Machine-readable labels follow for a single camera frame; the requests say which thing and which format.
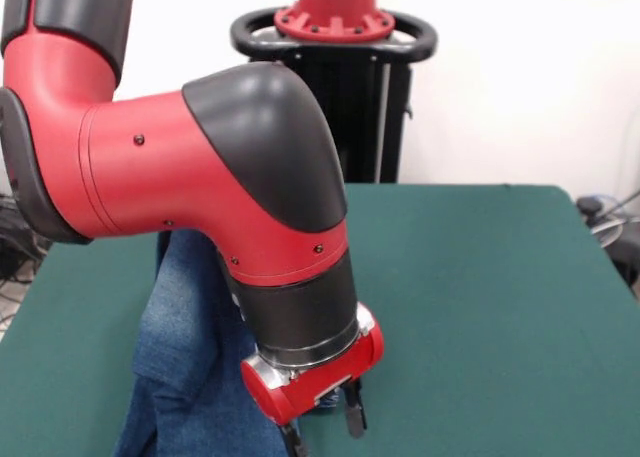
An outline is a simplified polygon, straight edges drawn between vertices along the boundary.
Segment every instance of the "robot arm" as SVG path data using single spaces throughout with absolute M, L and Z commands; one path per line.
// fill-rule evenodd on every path
M 131 5 L 5 0 L 2 148 L 16 200 L 58 242 L 208 235 L 258 343 L 245 382 L 287 440 L 291 420 L 337 386 L 353 394 L 382 355 L 356 298 L 328 125 L 303 81 L 273 63 L 112 102 Z

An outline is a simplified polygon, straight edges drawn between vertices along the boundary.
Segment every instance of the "denim jeans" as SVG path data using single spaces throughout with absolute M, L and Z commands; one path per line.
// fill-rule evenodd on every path
M 161 234 L 140 323 L 135 382 L 117 457 L 283 457 L 280 433 L 240 374 L 255 342 L 233 304 L 216 248 L 195 231 Z

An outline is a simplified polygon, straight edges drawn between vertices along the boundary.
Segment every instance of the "green table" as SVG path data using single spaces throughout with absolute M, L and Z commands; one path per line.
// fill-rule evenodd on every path
M 370 431 L 303 421 L 315 456 L 640 455 L 640 314 L 547 187 L 351 186 L 361 299 L 385 331 Z M 0 344 L 7 456 L 106 456 L 154 236 L 56 245 Z

